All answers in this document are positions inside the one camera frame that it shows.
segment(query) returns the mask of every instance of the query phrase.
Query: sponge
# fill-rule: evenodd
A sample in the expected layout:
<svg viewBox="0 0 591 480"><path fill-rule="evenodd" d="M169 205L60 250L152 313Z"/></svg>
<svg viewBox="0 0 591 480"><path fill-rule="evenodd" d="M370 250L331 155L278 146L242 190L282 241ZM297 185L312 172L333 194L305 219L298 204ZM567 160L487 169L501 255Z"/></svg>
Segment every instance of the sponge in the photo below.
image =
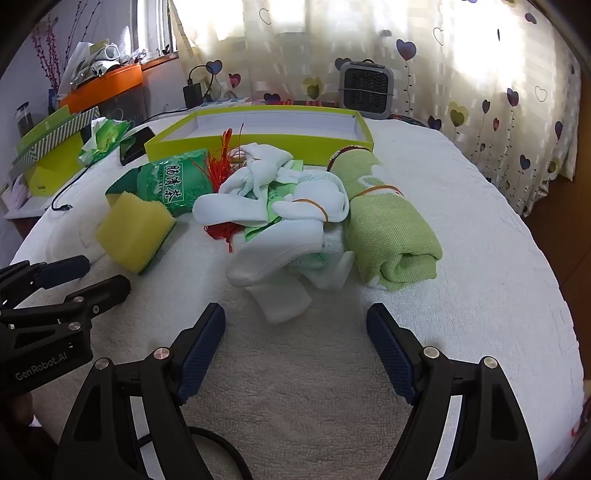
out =
<svg viewBox="0 0 591 480"><path fill-rule="evenodd" d="M97 228L96 239L114 261L139 273L150 263L174 223L164 204L123 192Z"/></svg>

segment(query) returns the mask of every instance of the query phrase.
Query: yellow-green box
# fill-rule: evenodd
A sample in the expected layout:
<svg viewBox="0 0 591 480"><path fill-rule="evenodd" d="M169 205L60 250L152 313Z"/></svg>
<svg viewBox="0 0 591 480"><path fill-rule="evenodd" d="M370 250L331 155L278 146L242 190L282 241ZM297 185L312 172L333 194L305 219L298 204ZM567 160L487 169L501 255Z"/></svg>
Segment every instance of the yellow-green box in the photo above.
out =
<svg viewBox="0 0 591 480"><path fill-rule="evenodd" d="M201 148L215 153L221 149L221 136L229 128L231 148L253 142L273 145L306 165L327 166L335 152L349 145L374 149L374 140L359 112L253 105L200 109L187 115L146 143L148 159L158 161Z"/></svg>

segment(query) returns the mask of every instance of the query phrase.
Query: metal screw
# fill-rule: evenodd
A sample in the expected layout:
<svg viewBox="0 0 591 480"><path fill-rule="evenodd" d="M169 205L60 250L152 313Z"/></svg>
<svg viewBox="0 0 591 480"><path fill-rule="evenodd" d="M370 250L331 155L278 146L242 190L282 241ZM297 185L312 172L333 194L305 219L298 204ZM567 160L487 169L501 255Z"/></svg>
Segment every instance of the metal screw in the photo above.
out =
<svg viewBox="0 0 591 480"><path fill-rule="evenodd" d="M170 355L170 350L168 350L166 347L157 348L154 351L154 358L157 360L164 360L169 355Z"/></svg>
<svg viewBox="0 0 591 480"><path fill-rule="evenodd" d="M105 368L107 368L107 365L109 365L108 358L99 358L95 362L95 368L97 368L98 370L104 370Z"/></svg>
<svg viewBox="0 0 591 480"><path fill-rule="evenodd" d="M496 368L499 366L499 362L497 362L493 357L491 356L487 356L484 359L484 364L488 367L488 368Z"/></svg>
<svg viewBox="0 0 591 480"><path fill-rule="evenodd" d="M425 356L427 356L429 358L437 358L439 356L439 350L437 350L433 346L425 347L425 350L423 350L423 353L425 354Z"/></svg>

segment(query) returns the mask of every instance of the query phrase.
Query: orange box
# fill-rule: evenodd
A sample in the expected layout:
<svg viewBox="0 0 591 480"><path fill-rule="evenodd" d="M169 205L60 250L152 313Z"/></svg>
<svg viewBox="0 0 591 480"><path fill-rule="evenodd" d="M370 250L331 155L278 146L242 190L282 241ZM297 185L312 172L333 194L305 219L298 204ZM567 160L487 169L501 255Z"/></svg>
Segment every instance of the orange box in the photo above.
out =
<svg viewBox="0 0 591 480"><path fill-rule="evenodd" d="M60 107L67 105L72 114L83 112L130 88L141 85L143 81L141 65L139 63L127 65L95 78L74 90L60 101Z"/></svg>

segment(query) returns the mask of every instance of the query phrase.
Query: heart pattern curtain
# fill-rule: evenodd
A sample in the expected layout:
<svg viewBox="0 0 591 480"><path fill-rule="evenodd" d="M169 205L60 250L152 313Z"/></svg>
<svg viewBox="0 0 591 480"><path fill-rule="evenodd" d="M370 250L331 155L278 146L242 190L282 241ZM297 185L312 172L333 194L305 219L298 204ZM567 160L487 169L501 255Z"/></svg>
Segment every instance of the heart pattern curtain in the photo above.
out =
<svg viewBox="0 0 591 480"><path fill-rule="evenodd" d="M169 2L214 96L335 102L343 62L370 60L394 72L392 113L446 135L517 213L572 179L580 67L526 0Z"/></svg>

